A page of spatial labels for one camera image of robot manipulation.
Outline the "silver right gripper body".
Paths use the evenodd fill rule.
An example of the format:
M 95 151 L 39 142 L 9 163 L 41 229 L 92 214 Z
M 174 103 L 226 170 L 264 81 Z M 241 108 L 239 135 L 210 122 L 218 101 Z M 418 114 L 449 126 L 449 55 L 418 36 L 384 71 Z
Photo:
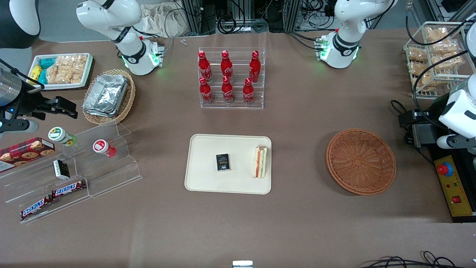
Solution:
M 36 87 L 3 68 L 0 83 L 1 120 L 35 117 L 38 105 L 34 97 Z

